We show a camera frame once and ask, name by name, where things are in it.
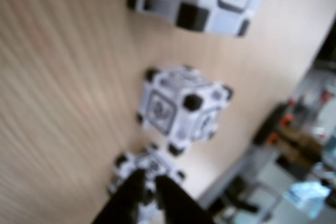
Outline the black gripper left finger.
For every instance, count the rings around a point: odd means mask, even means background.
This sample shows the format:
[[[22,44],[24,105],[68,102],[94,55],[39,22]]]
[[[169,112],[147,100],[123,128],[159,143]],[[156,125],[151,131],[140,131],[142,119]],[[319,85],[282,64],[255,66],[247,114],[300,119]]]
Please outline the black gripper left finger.
[[[95,216],[92,223],[137,223],[145,191],[145,171],[136,170]]]

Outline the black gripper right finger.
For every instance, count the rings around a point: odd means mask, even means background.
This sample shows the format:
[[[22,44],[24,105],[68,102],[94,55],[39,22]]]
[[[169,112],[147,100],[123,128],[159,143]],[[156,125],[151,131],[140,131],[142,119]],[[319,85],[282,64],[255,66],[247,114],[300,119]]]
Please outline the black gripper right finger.
[[[156,178],[156,195],[166,223],[213,223],[212,217],[176,182]]]

